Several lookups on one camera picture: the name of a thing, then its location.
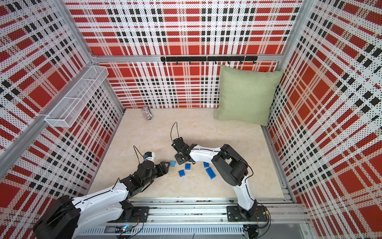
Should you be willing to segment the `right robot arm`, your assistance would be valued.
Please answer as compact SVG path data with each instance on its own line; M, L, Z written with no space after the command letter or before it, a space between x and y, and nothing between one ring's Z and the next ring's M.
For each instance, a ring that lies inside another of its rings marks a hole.
M241 213L252 217L257 208L257 201L248 186L250 166L238 152L228 144L218 148L207 148L197 144L188 145L182 137L173 139L172 147L177 152L175 159L179 165L188 162L213 164L222 179L234 188Z

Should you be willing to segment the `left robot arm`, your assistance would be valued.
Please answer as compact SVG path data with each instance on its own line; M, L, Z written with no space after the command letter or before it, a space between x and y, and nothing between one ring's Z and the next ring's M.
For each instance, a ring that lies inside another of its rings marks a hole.
M168 173L169 162L146 160L126 178L101 191L82 197L58 198L33 226L37 239L73 239L84 231L121 217L130 210L129 199Z

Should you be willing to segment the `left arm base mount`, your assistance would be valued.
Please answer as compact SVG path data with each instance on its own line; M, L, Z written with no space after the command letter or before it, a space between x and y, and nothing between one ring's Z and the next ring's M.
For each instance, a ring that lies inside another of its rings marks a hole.
M108 221L108 223L146 223L149 209L149 207L133 207L124 210L118 219Z

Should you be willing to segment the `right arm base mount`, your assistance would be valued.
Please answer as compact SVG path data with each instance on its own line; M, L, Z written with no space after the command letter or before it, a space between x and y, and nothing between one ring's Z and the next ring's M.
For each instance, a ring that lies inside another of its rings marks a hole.
M227 219L229 222L267 222L268 216L265 207L253 206L249 211L239 206L227 206Z

